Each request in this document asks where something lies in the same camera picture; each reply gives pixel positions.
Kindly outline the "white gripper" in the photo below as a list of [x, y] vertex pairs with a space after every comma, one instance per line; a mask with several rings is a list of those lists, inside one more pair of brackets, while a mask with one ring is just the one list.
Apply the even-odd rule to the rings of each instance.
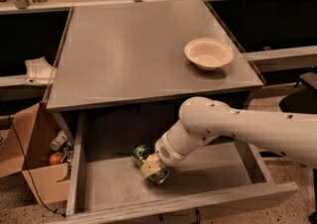
[[150, 177], [165, 166], [174, 167], [186, 157], [184, 143], [180, 136], [163, 134], [155, 144], [155, 154], [149, 155], [140, 168], [143, 177]]

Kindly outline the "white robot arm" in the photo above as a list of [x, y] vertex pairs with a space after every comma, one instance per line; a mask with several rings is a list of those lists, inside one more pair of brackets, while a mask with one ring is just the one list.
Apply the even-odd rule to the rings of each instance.
[[232, 137], [317, 168], [317, 115], [240, 110], [206, 97], [185, 100], [177, 122], [156, 142], [140, 168], [150, 177], [174, 167], [220, 136]]

